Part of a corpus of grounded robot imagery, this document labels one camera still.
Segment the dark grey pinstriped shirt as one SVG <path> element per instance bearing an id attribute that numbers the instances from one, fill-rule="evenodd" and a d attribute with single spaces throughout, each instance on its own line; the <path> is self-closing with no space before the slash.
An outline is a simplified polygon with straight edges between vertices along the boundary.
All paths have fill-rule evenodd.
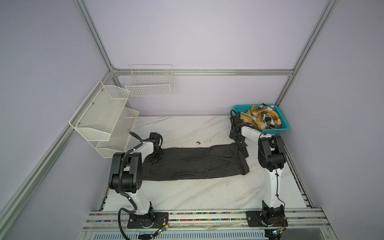
<path id="1" fill-rule="evenodd" d="M 155 163 L 143 162 L 144 181 L 177 181 L 224 178 L 250 172 L 246 158 L 235 143 L 209 148 L 168 148 Z"/>

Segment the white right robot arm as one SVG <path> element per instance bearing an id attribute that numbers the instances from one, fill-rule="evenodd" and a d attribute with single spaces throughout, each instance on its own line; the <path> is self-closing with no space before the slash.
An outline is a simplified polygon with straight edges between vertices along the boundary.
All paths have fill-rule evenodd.
<path id="1" fill-rule="evenodd" d="M 258 147 L 258 161 L 264 170 L 265 195 L 259 224 L 265 227 L 286 226 L 285 202 L 281 199 L 281 178 L 286 160 L 284 143 L 279 135 L 270 135 L 265 131 L 245 123 L 243 120 L 231 123 L 230 138 L 245 149 L 246 139 Z"/>

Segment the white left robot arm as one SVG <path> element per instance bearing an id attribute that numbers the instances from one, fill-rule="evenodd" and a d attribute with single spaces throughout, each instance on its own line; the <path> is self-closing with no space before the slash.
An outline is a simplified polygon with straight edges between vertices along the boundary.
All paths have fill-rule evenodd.
<path id="1" fill-rule="evenodd" d="M 131 210 L 121 207 L 122 213 L 129 215 L 127 228 L 150 228 L 155 223 L 152 203 L 140 192 L 143 183 L 143 160 L 146 157 L 158 157 L 159 144 L 154 140 L 143 140 L 125 153 L 118 152 L 112 157 L 108 185 L 111 190 L 125 197 L 132 206 Z"/>

